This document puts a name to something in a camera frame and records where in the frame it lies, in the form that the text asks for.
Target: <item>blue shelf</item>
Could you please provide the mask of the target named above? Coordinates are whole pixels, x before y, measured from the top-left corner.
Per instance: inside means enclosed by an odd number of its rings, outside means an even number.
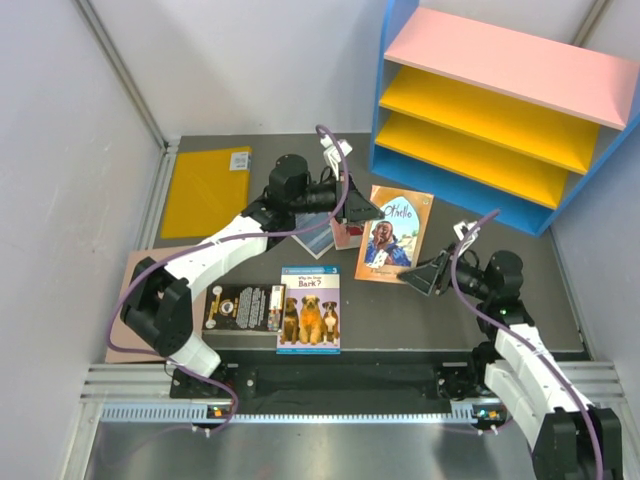
[[[376,145],[372,172],[478,215],[500,208],[496,221],[536,235],[552,210]]]

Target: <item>blue shelf side panel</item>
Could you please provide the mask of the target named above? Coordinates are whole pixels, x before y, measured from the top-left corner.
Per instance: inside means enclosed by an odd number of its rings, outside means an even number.
[[[540,229],[537,232],[537,235],[542,234],[549,226],[553,223],[558,215],[569,205],[578,192],[584,188],[589,180],[596,174],[598,170],[604,165],[604,163],[609,160],[609,158],[615,153],[615,151],[622,145],[622,143],[627,139],[631,132],[635,130],[635,128],[640,124],[640,78],[636,80],[636,89],[633,94],[633,103],[631,104],[631,113],[629,114],[629,118],[631,119],[627,124],[627,127],[618,134],[609,148],[605,150],[605,152],[600,156],[598,160],[594,163],[594,165],[589,169],[587,174],[582,177],[582,179],[576,184],[574,189],[566,196],[566,198],[562,201],[558,208],[551,213],[549,218],[547,218],[546,222],[544,222]]]
[[[496,221],[529,235],[535,235],[552,210],[456,175],[393,150],[374,146],[372,172],[414,190],[486,215],[496,208]]]
[[[376,97],[373,104],[373,125],[371,128],[371,143],[369,145],[369,170],[373,165],[373,149],[378,131],[379,103],[382,95],[382,80],[384,78],[384,52],[395,40],[400,30],[416,11],[420,0],[389,0],[382,22],[382,33],[380,34],[380,50],[378,51],[378,72],[376,73]]]

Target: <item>wall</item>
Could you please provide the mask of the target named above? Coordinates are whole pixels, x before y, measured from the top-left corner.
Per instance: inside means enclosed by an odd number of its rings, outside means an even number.
[[[569,41],[592,0],[423,0]],[[371,129],[387,0],[93,0],[164,135]]]
[[[635,0],[614,0],[587,46],[640,61]],[[640,110],[640,98],[634,109]],[[594,355],[612,360],[640,422],[640,128],[552,227]]]
[[[0,465],[55,476],[159,150],[69,0],[0,5]]]

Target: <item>brown dog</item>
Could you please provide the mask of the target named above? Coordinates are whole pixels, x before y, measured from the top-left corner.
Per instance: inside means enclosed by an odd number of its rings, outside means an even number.
[[[336,312],[337,306],[338,304],[336,302],[324,302],[322,304],[322,308],[325,310],[324,317],[322,317],[324,343],[329,341],[334,345],[338,344],[338,339],[340,338],[340,330],[338,329],[340,319],[338,318],[338,312]]]
[[[284,321],[282,322],[282,336],[280,337],[280,344],[283,344],[284,342],[298,342],[298,330],[300,327],[298,326],[297,304],[298,300],[292,297],[287,297],[284,308]]]
[[[300,343],[317,345],[322,340],[322,325],[320,299],[315,295],[306,295],[302,298],[300,310]]]

